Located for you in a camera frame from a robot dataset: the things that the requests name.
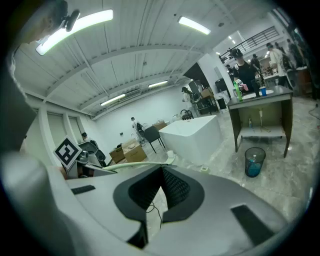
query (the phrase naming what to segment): plastic bottle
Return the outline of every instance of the plastic bottle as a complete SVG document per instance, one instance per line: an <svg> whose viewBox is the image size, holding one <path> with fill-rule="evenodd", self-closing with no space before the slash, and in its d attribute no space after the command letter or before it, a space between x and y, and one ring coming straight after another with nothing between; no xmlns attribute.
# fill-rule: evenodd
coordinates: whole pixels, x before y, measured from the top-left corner
<svg viewBox="0 0 320 256"><path fill-rule="evenodd" d="M241 95L241 92L239 90L239 87L238 87L238 84L236 83L236 81L233 81L233 85L234 85L236 94L238 95L239 101L242 101L242 95Z"/></svg>

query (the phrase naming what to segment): fluorescent light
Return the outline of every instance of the fluorescent light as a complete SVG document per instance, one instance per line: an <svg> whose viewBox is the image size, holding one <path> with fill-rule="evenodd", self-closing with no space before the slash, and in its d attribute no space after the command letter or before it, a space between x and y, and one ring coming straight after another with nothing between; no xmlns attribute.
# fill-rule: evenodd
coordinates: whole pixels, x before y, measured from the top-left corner
<svg viewBox="0 0 320 256"><path fill-rule="evenodd" d="M90 27L92 25L106 22L112 20L114 17L114 12L112 10L104 10L94 14L90 14L88 16L82 17L78 19L70 32L67 32L65 29L59 29L57 32L49 36L48 40L44 44L40 44L36 51L40 55L44 55L47 51L49 51L52 47L54 47L57 43L67 38L68 36L84 29Z"/></svg>
<svg viewBox="0 0 320 256"><path fill-rule="evenodd" d="M119 95L119 96L117 96L117 97L114 97L114 98L112 98L112 99L109 99L109 100L107 100L106 102L102 103L101 106L104 106L104 105L106 105L106 104L108 104L108 103L110 103L110 102L114 102L114 101L116 101L116 100L118 100L118 99L121 99L121 98L123 98L124 96L126 96L126 95L125 95L125 94L121 94L121 95Z"/></svg>
<svg viewBox="0 0 320 256"><path fill-rule="evenodd" d="M181 16L180 19L178 20L178 22L182 25L186 25L190 28L193 28L195 30L198 30L206 35L209 35L211 30L206 28L205 26L202 26L200 25L199 23L189 19L189 18L186 18L186 17L183 17Z"/></svg>
<svg viewBox="0 0 320 256"><path fill-rule="evenodd" d="M166 84L167 82L168 82L168 80L163 81L163 82L153 83L153 84L150 84L150 85L149 85L149 88L150 88L150 87L154 87L154 86L163 85L163 84Z"/></svg>

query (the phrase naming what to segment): cardboard box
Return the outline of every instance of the cardboard box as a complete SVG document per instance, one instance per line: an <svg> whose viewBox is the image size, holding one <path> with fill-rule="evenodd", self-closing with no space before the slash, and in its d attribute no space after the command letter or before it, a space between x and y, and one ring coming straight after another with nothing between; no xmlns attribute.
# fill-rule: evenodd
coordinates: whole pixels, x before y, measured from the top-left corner
<svg viewBox="0 0 320 256"><path fill-rule="evenodd" d="M122 147L115 148L109 155L115 163L119 163L122 159L125 159Z"/></svg>
<svg viewBox="0 0 320 256"><path fill-rule="evenodd" d="M161 122L154 123L153 126L154 126L158 131L160 131L162 128L165 128L167 125L166 125L165 121L161 121Z"/></svg>
<svg viewBox="0 0 320 256"><path fill-rule="evenodd" d="M214 94L213 92L211 91L211 89L204 89L202 92L201 92L201 95L203 98L206 98L206 97L210 97L210 98L213 98L214 97Z"/></svg>
<svg viewBox="0 0 320 256"><path fill-rule="evenodd" d="M122 144L122 149L123 155L128 163L141 162L147 157L146 153L142 149L142 146L135 139L131 139Z"/></svg>

